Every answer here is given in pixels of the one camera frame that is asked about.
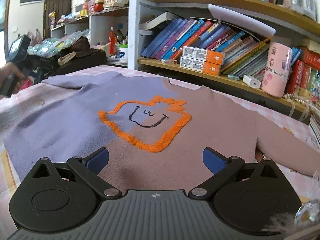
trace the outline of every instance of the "person's hand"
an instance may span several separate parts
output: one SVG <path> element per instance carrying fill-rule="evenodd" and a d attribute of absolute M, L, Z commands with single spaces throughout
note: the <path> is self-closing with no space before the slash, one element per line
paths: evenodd
<path fill-rule="evenodd" d="M 14 74 L 19 79 L 14 90 L 13 94 L 18 93 L 21 86 L 23 85 L 23 82 L 25 80 L 25 76 L 20 72 L 20 70 L 17 68 L 17 66 L 11 62 L 6 63 L 3 67 L 0 67 L 0 87 L 2 87 L 3 82 L 9 76 L 10 74 Z"/>

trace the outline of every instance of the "tablecloth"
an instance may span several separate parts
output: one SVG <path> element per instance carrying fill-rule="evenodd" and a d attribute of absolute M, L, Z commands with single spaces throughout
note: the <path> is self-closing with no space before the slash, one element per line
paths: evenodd
<path fill-rule="evenodd" d="M 125 76 L 156 76 L 154 74 L 137 70 L 106 65 L 81 70 L 69 75 L 98 75 L 107 71 L 117 71 Z M 197 85 L 175 79 L 170 79 L 170 81 L 172 84 L 180 85 L 189 89 L 199 88 Z M 3 138 L 22 118 L 28 114 L 37 111 L 38 109 L 41 109 L 52 102 L 67 98 L 73 95 L 76 91 L 77 90 L 74 89 L 65 89 L 40 83 L 20 91 L 17 95 L 12 96 L 10 99 L 4 98 L 0 101 L 0 240 L 6 239 L 16 230 L 16 227 L 10 216 L 8 206 L 11 196 L 20 184 L 17 173 L 8 157 L 7 151 L 4 148 Z M 236 98 L 218 91 L 215 92 L 231 98 L 234 102 L 240 104 L 246 109 L 259 112 L 261 115 L 276 123 L 281 128 L 286 129 L 295 137 L 299 138 L 320 152 L 320 149 L 316 143 L 316 139 L 307 125 L 276 111 L 251 103 L 241 98 Z M 279 165 L 279 167 L 292 184 L 297 194 L 305 197 L 311 178 L 281 165 Z"/>

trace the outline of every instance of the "pink cup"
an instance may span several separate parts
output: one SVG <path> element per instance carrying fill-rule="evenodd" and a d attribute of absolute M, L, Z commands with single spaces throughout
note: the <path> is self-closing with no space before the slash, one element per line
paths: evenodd
<path fill-rule="evenodd" d="M 270 43 L 266 71 L 263 76 L 262 90 L 281 98 L 287 84 L 292 49 L 276 42 Z"/>

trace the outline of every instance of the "orange outline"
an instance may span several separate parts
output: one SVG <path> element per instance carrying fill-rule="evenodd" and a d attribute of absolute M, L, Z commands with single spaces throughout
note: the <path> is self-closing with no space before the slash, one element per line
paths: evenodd
<path fill-rule="evenodd" d="M 170 105 L 170 108 L 167 109 L 168 111 L 180 113 L 182 114 L 182 117 L 179 118 L 177 122 L 161 136 L 160 140 L 150 145 L 147 143 L 143 143 L 137 138 L 135 138 L 135 136 L 120 130 L 120 128 L 115 122 L 108 120 L 107 114 L 116 114 L 122 106 L 128 103 L 136 103 L 145 106 L 155 106 L 158 103 L 166 103 L 167 105 Z M 185 103 L 186 101 L 178 101 L 173 98 L 163 98 L 162 96 L 155 96 L 148 103 L 135 100 L 124 101 L 117 104 L 114 110 L 110 112 L 99 111 L 98 115 L 101 121 L 108 125 L 115 132 L 115 134 L 121 137 L 122 139 L 126 140 L 127 142 L 142 150 L 146 150 L 152 153 L 158 153 L 163 151 L 172 142 L 172 140 L 180 132 L 180 130 L 191 120 L 191 115 L 184 112 L 185 108 L 182 105 L 184 105 Z"/>

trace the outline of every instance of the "white charger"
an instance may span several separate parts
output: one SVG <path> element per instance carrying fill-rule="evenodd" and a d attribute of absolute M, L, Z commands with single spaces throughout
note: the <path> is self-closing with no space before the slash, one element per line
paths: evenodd
<path fill-rule="evenodd" d="M 243 76 L 243 82 L 251 88 L 259 89 L 261 86 L 261 82 L 258 79 L 247 75 Z"/>

